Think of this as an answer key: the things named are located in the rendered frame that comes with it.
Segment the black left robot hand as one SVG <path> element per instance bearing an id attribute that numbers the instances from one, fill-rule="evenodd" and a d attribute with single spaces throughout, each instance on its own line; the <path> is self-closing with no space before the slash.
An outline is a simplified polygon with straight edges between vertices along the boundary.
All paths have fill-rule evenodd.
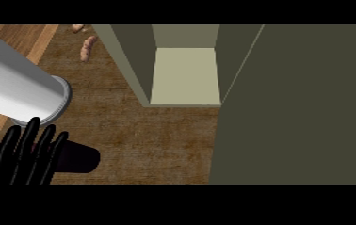
<path id="1" fill-rule="evenodd" d="M 56 125 L 50 124 L 35 140 L 40 118 L 32 117 L 25 131 L 13 125 L 0 141 L 0 185 L 47 185 L 59 163 L 68 133 L 54 138 Z"/>

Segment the dark wine bottle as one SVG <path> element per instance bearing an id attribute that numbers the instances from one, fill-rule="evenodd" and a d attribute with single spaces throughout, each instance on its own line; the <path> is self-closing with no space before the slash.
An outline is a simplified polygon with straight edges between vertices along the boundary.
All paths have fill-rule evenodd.
<path id="1" fill-rule="evenodd" d="M 97 168 L 99 163 L 99 151 L 94 148 L 66 140 L 60 150 L 56 172 L 88 173 Z"/>

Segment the olive open cabinet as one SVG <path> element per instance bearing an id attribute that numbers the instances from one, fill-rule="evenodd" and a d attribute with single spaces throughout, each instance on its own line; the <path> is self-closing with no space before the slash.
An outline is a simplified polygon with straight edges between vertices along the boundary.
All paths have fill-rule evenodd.
<path id="1" fill-rule="evenodd" d="M 144 107 L 218 107 L 261 24 L 96 24 L 106 51 Z"/>

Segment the dark grey cabinet door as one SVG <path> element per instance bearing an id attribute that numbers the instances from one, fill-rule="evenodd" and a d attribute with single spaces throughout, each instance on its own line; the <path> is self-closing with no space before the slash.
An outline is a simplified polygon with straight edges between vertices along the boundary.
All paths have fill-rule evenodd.
<path id="1" fill-rule="evenodd" d="M 217 120 L 211 184 L 356 184 L 356 25 L 263 27 Z"/>

